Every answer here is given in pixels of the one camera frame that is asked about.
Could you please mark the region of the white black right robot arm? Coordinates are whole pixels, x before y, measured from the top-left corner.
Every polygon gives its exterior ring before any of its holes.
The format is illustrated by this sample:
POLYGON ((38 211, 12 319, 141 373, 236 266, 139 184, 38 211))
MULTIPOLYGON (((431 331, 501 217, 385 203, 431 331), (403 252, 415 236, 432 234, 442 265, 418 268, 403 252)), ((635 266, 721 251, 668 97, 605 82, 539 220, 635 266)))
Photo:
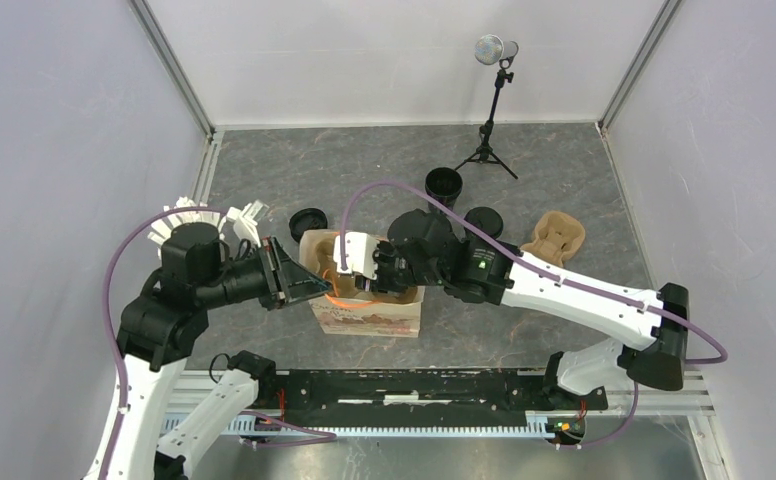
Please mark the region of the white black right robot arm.
POLYGON ((334 242, 337 271, 363 291, 440 286, 465 303, 540 311, 605 334, 594 346, 551 356, 541 392, 555 408, 623 377, 682 388, 688 330, 669 316, 688 316, 685 287, 636 290, 575 274, 500 241, 503 220, 491 208, 474 208, 464 220, 462 238, 444 214, 420 209, 394 220, 384 240, 347 232, 334 242))

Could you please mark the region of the black cup lid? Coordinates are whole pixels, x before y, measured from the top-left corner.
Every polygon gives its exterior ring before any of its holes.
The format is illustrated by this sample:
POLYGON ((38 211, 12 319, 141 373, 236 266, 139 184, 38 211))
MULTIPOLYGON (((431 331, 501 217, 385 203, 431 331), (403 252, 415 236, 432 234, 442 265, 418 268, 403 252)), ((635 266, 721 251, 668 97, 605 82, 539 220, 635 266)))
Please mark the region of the black cup lid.
POLYGON ((498 239, 504 230, 502 216, 493 208, 479 206, 467 212, 464 220, 493 239, 498 239))

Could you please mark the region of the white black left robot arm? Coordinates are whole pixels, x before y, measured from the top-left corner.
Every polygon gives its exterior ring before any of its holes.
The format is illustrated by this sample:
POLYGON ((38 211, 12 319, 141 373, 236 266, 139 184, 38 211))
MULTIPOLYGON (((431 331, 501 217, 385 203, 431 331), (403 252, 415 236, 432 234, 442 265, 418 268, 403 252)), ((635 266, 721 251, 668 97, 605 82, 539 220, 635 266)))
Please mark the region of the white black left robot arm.
POLYGON ((176 227, 161 265, 123 310, 113 341, 117 378, 89 479, 187 479, 223 430, 278 394, 274 361, 241 351, 209 393, 165 438, 166 408, 209 311, 257 301, 268 311, 329 292, 329 282, 290 258, 272 237, 233 258, 208 223, 176 227))

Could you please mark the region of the paper takeout bag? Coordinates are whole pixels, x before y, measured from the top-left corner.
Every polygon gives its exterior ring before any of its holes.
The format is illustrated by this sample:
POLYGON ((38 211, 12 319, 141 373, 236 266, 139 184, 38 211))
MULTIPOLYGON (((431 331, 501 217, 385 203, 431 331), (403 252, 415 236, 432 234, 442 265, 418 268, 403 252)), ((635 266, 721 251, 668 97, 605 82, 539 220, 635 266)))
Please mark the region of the paper takeout bag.
MULTIPOLYGON (((314 247, 331 230, 307 231, 299 243, 299 262, 317 273, 314 247)), ((324 333, 416 338, 421 328, 425 289, 412 287, 402 294, 372 293, 359 290, 349 277, 339 275, 332 289, 308 302, 324 333)))

